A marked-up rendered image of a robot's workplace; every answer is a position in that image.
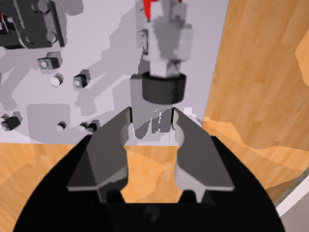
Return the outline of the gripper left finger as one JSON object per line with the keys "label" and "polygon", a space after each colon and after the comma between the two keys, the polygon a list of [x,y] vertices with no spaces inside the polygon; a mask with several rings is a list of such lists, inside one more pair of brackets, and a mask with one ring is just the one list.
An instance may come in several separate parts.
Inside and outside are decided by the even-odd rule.
{"label": "gripper left finger", "polygon": [[105,202],[109,190],[124,189],[128,184],[124,146],[130,123],[129,106],[80,140],[36,186],[13,232],[47,232],[75,211]]}

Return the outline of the black toggle clamp with red handle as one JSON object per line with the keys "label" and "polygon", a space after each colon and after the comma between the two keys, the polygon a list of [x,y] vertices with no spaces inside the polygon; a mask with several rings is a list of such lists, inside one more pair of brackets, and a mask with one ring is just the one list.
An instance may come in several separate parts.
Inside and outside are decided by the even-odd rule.
{"label": "black toggle clamp with red handle", "polygon": [[51,0],[0,0],[0,29],[5,49],[65,46]]}

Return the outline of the white fixture plate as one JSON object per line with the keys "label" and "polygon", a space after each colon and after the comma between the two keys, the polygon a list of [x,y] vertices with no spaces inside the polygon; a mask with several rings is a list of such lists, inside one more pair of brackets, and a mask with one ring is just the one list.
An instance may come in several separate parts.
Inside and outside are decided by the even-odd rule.
{"label": "white fixture plate", "polygon": [[[5,49],[0,46],[0,117],[20,125],[2,129],[0,143],[76,145],[96,123],[99,129],[131,107],[129,79],[149,71],[144,48],[136,47],[135,0],[51,0],[55,3],[64,47]],[[183,0],[185,23],[194,29],[183,101],[173,104],[203,126],[230,0]],[[37,59],[57,57],[60,68],[41,70]],[[73,77],[86,74],[76,89]],[[58,75],[63,83],[54,86]],[[63,131],[55,127],[65,124]]]}

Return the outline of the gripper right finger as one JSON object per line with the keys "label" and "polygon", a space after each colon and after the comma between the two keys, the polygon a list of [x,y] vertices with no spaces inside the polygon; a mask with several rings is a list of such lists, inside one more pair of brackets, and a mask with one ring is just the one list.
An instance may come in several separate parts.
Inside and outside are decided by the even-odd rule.
{"label": "gripper right finger", "polygon": [[259,180],[216,136],[176,107],[172,108],[171,124],[180,147],[174,168],[180,190],[194,190],[198,203],[231,213],[255,232],[286,232]]}

